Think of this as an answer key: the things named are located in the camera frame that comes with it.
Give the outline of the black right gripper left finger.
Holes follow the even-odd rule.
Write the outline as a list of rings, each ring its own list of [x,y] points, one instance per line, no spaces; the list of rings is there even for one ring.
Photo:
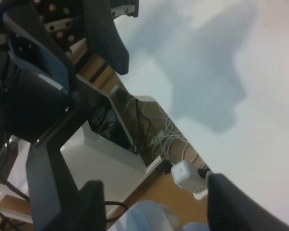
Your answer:
[[[116,29],[108,0],[84,0],[83,20],[87,48],[101,56],[114,71],[129,71],[129,53]]]

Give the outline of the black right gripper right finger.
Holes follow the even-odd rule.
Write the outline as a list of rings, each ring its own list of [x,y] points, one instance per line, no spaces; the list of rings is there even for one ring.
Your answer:
[[[289,231],[289,225],[251,200],[223,174],[210,175],[208,189],[211,231]]]

